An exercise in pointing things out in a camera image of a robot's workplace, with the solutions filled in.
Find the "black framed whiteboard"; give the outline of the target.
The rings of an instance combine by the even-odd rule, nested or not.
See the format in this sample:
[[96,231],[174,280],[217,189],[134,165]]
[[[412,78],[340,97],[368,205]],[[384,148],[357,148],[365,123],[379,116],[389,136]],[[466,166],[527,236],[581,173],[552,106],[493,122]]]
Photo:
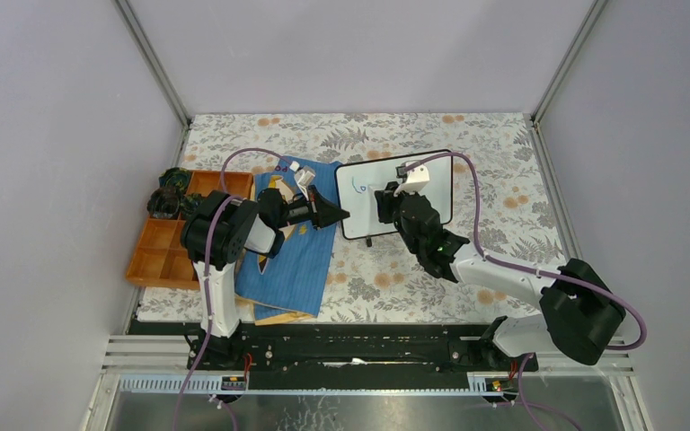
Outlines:
[[428,200],[441,224],[453,220],[454,174],[448,149],[347,163],[334,171],[337,196],[349,217],[341,221],[347,240],[396,232],[394,217],[410,195]]

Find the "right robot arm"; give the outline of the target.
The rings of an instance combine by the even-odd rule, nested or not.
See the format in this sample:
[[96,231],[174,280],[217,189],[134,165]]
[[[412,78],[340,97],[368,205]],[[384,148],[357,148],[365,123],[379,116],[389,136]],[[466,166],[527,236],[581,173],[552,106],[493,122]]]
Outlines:
[[505,261],[479,251],[448,231],[419,193],[391,181],[374,193],[378,220],[391,224],[426,273],[454,283],[484,286],[535,307],[526,318],[500,317],[479,346],[484,365],[500,370],[514,357],[552,348],[583,365],[595,365],[609,347],[626,309],[585,261],[557,267]]

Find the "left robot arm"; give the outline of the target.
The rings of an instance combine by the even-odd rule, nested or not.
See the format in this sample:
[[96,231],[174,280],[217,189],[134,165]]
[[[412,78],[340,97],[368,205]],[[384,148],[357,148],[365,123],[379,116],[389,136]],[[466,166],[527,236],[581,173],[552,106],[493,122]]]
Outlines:
[[181,232],[198,275],[202,298],[199,353],[220,368],[240,363],[243,346],[234,332],[240,318],[235,305],[235,267],[244,252],[273,259],[282,250],[282,230],[310,224],[316,230],[349,218],[349,211],[328,200],[311,185],[292,198],[266,188],[255,200],[211,191],[188,216]]

